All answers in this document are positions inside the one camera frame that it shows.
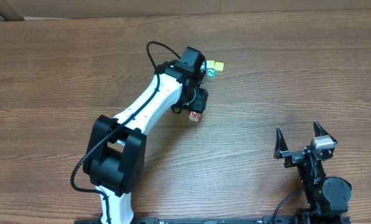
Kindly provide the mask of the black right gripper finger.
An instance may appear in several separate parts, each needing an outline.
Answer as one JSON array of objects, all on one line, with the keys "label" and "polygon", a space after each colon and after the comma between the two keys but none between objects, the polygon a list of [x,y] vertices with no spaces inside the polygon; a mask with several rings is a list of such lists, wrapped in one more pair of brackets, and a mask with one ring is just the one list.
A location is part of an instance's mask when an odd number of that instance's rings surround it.
[{"label": "black right gripper finger", "polygon": [[314,120],[313,122],[313,128],[314,128],[314,133],[315,133],[315,136],[316,137],[320,137],[320,136],[329,136],[332,141],[337,144],[337,140],[332,137],[321,125],[320,123],[318,122],[318,120]]},{"label": "black right gripper finger", "polygon": [[288,147],[283,137],[280,127],[276,129],[276,144],[275,144],[275,153],[287,153]]}]

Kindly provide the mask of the green letter Z block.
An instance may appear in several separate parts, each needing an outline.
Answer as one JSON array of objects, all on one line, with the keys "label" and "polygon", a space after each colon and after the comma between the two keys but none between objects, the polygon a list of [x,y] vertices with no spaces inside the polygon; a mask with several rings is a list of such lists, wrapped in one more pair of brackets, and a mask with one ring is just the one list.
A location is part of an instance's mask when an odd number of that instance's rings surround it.
[{"label": "green letter Z block", "polygon": [[215,69],[213,69],[213,68],[207,69],[207,71],[206,71],[206,79],[209,80],[209,81],[212,81],[212,80],[215,79],[215,77],[216,77],[216,71],[215,71]]}]

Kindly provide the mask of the red letter Q block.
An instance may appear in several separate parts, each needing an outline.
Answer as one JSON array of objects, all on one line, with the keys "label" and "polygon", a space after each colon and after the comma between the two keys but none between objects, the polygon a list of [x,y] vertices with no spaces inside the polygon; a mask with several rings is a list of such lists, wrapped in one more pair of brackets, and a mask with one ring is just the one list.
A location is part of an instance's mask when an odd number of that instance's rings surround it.
[{"label": "red letter Q block", "polygon": [[195,111],[190,111],[189,113],[189,119],[192,120],[192,121],[195,121],[197,122],[200,118],[200,114],[198,112],[195,112]]}]

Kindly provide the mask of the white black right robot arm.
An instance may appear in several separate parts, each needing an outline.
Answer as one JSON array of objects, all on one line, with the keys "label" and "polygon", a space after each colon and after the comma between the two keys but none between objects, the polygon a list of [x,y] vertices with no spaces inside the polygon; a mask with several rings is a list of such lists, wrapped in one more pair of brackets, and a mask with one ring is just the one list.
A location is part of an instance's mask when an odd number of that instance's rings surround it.
[{"label": "white black right robot arm", "polygon": [[313,123],[315,137],[300,151],[289,151],[278,127],[273,153],[283,159],[284,167],[296,167],[306,195],[308,208],[296,212],[295,223],[344,223],[343,213],[348,211],[351,184],[340,177],[328,177],[323,162],[334,155],[337,140],[318,121]]}]

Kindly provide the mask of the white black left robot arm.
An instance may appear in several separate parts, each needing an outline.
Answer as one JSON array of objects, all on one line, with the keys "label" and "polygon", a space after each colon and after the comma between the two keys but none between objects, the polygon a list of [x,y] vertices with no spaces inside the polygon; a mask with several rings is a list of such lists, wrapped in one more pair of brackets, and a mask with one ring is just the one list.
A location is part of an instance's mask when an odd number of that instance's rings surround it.
[{"label": "white black left robot arm", "polygon": [[86,154],[76,165],[95,186],[102,214],[94,223],[132,223],[131,193],[144,169],[147,135],[168,108],[201,114],[207,90],[200,87],[205,60],[173,60],[156,67],[147,89],[124,111],[93,124]]}]

